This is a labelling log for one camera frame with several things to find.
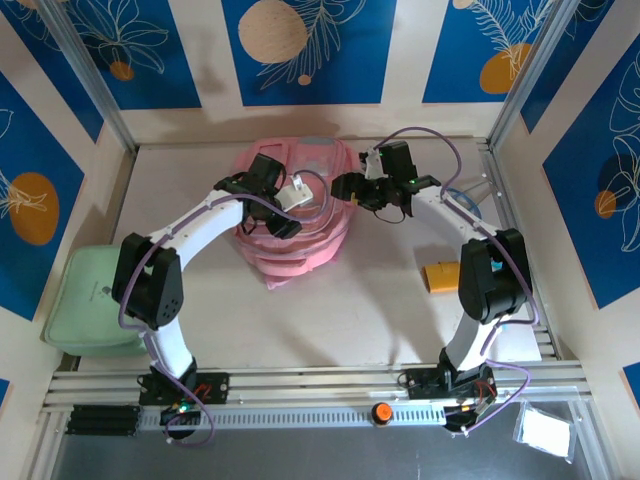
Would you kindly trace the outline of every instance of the yellow sponge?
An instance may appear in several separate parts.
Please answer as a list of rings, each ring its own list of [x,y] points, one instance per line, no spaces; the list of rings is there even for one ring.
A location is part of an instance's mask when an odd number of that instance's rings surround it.
[[[424,267],[430,293],[455,292],[460,277],[459,262],[444,262]]]

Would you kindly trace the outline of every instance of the white tabletop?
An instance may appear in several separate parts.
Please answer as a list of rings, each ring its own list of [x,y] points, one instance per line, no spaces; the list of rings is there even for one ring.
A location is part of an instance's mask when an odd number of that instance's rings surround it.
[[[359,151],[372,141],[349,142]],[[418,172],[446,180],[455,169],[436,139],[409,142]],[[458,187],[482,180],[473,139],[456,139],[464,159]],[[246,144],[142,148],[114,242],[148,234],[200,202],[228,175]],[[473,192],[482,198],[488,185]],[[493,197],[480,205],[499,224]],[[394,219],[393,208],[380,212]],[[416,220],[389,225],[359,210],[334,262],[273,291],[237,252],[226,233],[185,269],[180,323],[203,368],[354,366],[435,363],[462,314],[456,293],[431,295],[425,265],[456,260],[438,232]],[[530,327],[510,328],[493,347],[497,360],[539,360]],[[148,358],[83,358],[81,370],[146,369]]]

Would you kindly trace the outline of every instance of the wall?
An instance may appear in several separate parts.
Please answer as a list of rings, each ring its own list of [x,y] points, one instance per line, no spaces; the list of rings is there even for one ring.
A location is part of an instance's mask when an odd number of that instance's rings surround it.
[[[580,253],[579,257],[576,253],[576,245],[581,242],[607,245],[614,238],[619,254],[622,241],[619,228],[609,230],[612,224],[607,223],[616,218],[619,222],[622,213],[600,212],[602,218],[596,216],[598,178],[585,181],[581,176],[583,171],[592,168],[592,164],[599,165],[606,158],[592,155],[596,147],[591,137],[600,132],[581,131],[575,149],[562,151],[567,160],[573,162],[575,172],[574,180],[563,189],[565,193],[560,192],[557,185],[554,185],[555,191],[550,188],[549,182],[553,184],[555,177],[548,164],[543,169],[543,163],[547,158],[555,158],[557,150],[552,152],[576,135],[572,124],[575,121],[575,125],[580,125],[576,119],[581,111],[639,34],[638,3],[616,0],[533,131],[529,134],[525,122],[518,119],[497,151],[511,190],[510,198],[514,200],[520,225],[528,239],[532,269],[554,332],[565,354],[573,354],[582,362],[622,473],[626,478],[634,479],[640,478],[637,437],[640,410],[628,389],[622,368],[640,361],[640,290],[635,289],[608,303],[610,299],[603,300],[599,295],[593,272],[584,268],[584,254]],[[614,104],[615,93],[611,101],[602,103],[602,108],[606,109],[602,113],[604,118],[593,118],[594,123],[602,120],[605,127],[609,127],[608,112]],[[573,133],[567,133],[570,127]],[[585,188],[592,189],[593,195],[586,201],[584,215],[591,215],[589,222],[600,221],[601,227],[591,229],[586,238],[578,238],[568,215],[571,208],[579,207],[580,192]],[[574,204],[567,205],[566,198],[573,199]],[[610,214],[616,217],[606,220],[604,217],[608,218]],[[629,280],[624,278],[622,267],[615,264],[618,254],[614,255],[604,246],[600,253],[601,271],[596,274],[603,282],[619,286]],[[626,255],[630,272],[635,271],[630,275],[637,278],[638,252]]]
[[[35,125],[32,122],[33,130],[26,132],[24,129],[17,130],[20,125],[18,117],[22,113],[26,115],[27,111],[15,112],[13,114],[15,122],[0,140],[0,146],[3,148],[0,165],[5,170],[7,170],[5,167],[13,164],[16,168],[33,170],[36,168],[34,165],[37,164],[30,162],[43,160],[52,172],[62,173],[62,176],[69,172],[70,176],[82,181],[77,197],[76,192],[70,194],[72,210],[65,229],[62,211],[65,197],[68,195],[67,192],[61,191],[60,184],[56,183],[57,180],[52,180],[58,187],[60,221],[57,227],[54,222],[56,229],[54,238],[59,238],[54,245],[56,248],[51,257],[53,263],[48,278],[45,278],[46,285],[42,297],[38,297],[39,302],[36,299],[35,313],[32,316],[31,314],[25,316],[0,308],[0,378],[10,382],[0,410],[0,444],[3,446],[0,449],[0,469],[2,470],[0,476],[14,479],[18,478],[22,468],[51,373],[57,368],[61,357],[59,351],[40,340],[40,335],[55,300],[65,262],[69,252],[79,246],[109,241],[119,208],[118,194],[123,192],[128,175],[127,168],[131,162],[124,156],[122,148],[108,128],[102,128],[99,135],[95,137],[94,143],[94,138],[78,120],[77,112],[71,110],[2,15],[0,15],[0,42],[3,45],[10,45],[10,48],[4,49],[0,56],[0,72],[12,85],[12,87],[8,84],[3,86],[0,99],[4,102],[8,98],[7,95],[15,89],[53,136],[46,139],[44,136],[36,135],[35,133],[39,131],[36,127],[44,129],[40,123]],[[8,150],[13,144],[6,143],[11,142],[10,135],[21,135],[24,151],[31,153],[26,157],[14,157],[15,149]],[[74,165],[56,165],[58,157],[54,156],[54,149],[45,152],[47,153],[46,157],[43,155],[45,158],[31,158],[32,152],[35,152],[31,150],[32,145],[44,143],[45,140],[46,145],[54,145],[59,149],[62,152],[60,155],[70,157]],[[76,173],[78,167],[81,170],[80,174]],[[2,194],[4,198],[7,191],[3,191]],[[21,208],[29,211],[29,207],[24,204]],[[28,263],[32,259],[31,255],[37,255],[42,251],[40,249],[46,247],[46,245],[27,244],[26,241],[23,242],[24,249],[20,251],[7,247],[8,242],[14,242],[17,238],[16,234],[19,232],[17,222],[25,211],[14,216],[15,205],[10,206],[7,215],[0,219],[0,222],[3,222],[3,228],[7,227],[2,230],[0,241],[3,244],[3,261],[0,262],[2,267],[0,270],[7,268],[5,264],[7,259],[21,255],[20,261]],[[3,276],[7,274],[6,271],[0,273]]]
[[[0,0],[0,9],[67,98],[61,54],[25,3]],[[139,143],[373,137],[413,124],[485,136],[552,5],[62,3]]]

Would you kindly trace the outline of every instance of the light green cloth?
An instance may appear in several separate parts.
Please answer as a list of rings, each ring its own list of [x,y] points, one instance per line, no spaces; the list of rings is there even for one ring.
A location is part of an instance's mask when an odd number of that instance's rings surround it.
[[[119,247],[108,245],[76,250],[44,331],[47,343],[80,356],[146,352],[136,331],[118,325],[120,306],[111,298],[111,285],[119,253]]]

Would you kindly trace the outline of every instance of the orange button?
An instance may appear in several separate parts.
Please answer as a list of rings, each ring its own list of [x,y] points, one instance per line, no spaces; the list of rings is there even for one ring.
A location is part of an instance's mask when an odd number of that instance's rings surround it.
[[[375,408],[375,416],[382,423],[387,423],[393,417],[393,410],[391,409],[391,406],[389,404],[379,403]]]

